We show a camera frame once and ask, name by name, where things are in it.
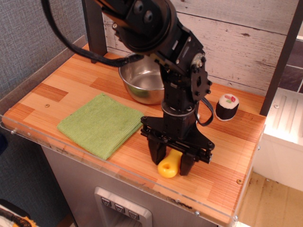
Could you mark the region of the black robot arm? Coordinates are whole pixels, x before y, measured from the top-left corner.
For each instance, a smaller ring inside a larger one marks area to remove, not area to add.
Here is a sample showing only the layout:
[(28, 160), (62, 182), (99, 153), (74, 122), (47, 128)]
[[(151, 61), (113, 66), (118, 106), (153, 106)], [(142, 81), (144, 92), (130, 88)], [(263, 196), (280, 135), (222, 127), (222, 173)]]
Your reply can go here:
[(180, 23), (168, 0), (101, 0), (99, 4), (115, 22), (121, 42), (160, 66), (163, 117), (141, 119), (141, 134), (148, 139), (153, 162), (159, 164), (170, 147), (182, 153), (181, 175), (187, 175), (195, 162), (209, 163), (214, 144), (197, 128), (199, 104), (212, 109), (206, 99), (212, 83), (203, 45)]

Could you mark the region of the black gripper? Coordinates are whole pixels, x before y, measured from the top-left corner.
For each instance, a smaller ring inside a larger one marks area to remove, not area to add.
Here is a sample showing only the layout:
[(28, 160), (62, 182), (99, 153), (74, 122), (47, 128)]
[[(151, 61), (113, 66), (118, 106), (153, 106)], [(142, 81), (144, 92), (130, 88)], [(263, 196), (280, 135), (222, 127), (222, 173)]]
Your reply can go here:
[(180, 175), (189, 174), (195, 162), (210, 163), (214, 143), (204, 136), (196, 125), (196, 116), (187, 118), (168, 116), (144, 116), (141, 118), (141, 134), (148, 138), (151, 159), (158, 165), (166, 156), (166, 147), (182, 153)]

